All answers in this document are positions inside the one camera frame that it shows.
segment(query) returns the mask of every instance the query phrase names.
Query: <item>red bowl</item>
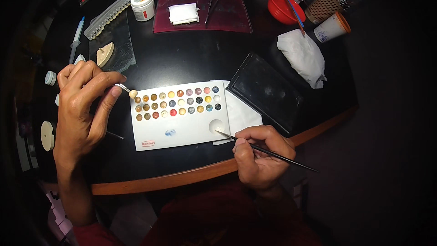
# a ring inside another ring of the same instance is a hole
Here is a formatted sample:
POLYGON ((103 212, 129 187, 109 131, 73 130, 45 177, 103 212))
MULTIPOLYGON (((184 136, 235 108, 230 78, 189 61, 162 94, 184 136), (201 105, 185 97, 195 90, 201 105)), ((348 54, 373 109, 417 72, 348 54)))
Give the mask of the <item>red bowl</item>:
MULTIPOLYGON (((296 3, 294 0, 290 0, 294 9, 299 15, 299 18, 302 20, 302 23, 305 21, 305 13, 302 8, 296 3)), ((267 8, 269 12, 276 18, 277 21, 285 24, 292 25, 298 23, 296 19, 293 9, 290 7, 286 0, 269 0, 267 4, 267 8)))

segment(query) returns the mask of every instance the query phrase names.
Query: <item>red label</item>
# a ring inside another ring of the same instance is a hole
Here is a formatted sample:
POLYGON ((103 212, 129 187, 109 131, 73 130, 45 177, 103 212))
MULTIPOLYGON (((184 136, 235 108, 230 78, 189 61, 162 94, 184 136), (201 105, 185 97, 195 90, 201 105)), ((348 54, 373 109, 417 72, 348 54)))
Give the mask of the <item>red label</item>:
POLYGON ((143 147, 150 147, 155 145, 155 141, 144 141, 141 143, 143 147))

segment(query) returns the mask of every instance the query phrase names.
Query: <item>black paintbrush handle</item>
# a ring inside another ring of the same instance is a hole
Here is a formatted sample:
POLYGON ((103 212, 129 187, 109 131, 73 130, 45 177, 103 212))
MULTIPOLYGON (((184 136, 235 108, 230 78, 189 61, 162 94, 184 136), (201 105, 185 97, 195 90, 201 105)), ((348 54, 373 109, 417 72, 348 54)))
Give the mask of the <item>black paintbrush handle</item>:
POLYGON ((278 159, 281 159, 281 160, 283 160, 283 161, 286 161, 286 162, 288 162, 288 163, 294 163, 294 164, 297 164, 297 165, 300 166, 300 167, 305 167, 305 168, 307 168, 307 169, 309 169, 309 170, 311 170, 311 171, 314 171, 314 172, 319 173, 319 171, 318 171, 318 170, 315 170, 314 168, 308 167, 308 166, 303 165, 303 164, 301 164, 301 163, 295 162, 295 161, 293 161, 292 159, 289 159, 289 158, 286 158, 286 157, 281 156, 281 155, 279 155, 279 154, 273 153, 272 151, 269 151, 269 150, 266 150, 266 149, 264 149, 264 148, 261 148, 261 147, 259 147, 258 145, 253 145, 253 144, 251 144, 251 143, 249 143, 249 144, 250 144, 250 146, 252 146, 253 149, 256 149, 256 150, 258 150, 258 151, 264 152, 264 153, 266 153, 266 154, 269 154, 270 156, 274 156, 274 157, 276 157, 276 158, 278 158, 278 159))

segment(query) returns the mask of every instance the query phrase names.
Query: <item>hand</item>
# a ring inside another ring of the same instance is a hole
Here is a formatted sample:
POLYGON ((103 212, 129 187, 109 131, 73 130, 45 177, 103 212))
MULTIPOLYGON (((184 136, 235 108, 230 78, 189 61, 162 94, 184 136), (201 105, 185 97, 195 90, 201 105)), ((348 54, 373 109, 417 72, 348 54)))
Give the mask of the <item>hand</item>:
POLYGON ((249 143, 294 159, 296 152, 293 142, 282 137, 270 125, 243 129, 237 132, 235 137, 238 139, 232 151, 237 161, 240 181, 255 191, 274 188, 279 177, 287 170, 288 163, 264 152, 253 150, 249 143))
POLYGON ((112 107, 122 93, 113 86, 123 83, 126 77, 118 72, 103 72, 93 61, 69 64, 58 74, 59 94, 58 125, 53 156, 57 164, 74 168, 80 158, 89 153, 105 136, 112 107), (90 107, 102 96, 95 115, 90 107))

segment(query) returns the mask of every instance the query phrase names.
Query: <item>folded gauze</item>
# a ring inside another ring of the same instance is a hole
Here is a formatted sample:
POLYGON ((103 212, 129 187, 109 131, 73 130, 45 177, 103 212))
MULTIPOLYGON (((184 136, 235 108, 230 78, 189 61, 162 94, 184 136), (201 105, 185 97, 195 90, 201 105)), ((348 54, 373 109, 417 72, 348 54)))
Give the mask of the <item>folded gauze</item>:
POLYGON ((313 89, 323 88, 325 59, 311 37, 300 29, 292 30, 277 37, 277 48, 313 89))
POLYGON ((173 25, 199 22, 196 3, 173 5, 168 9, 170 10, 170 23, 173 23, 173 25))

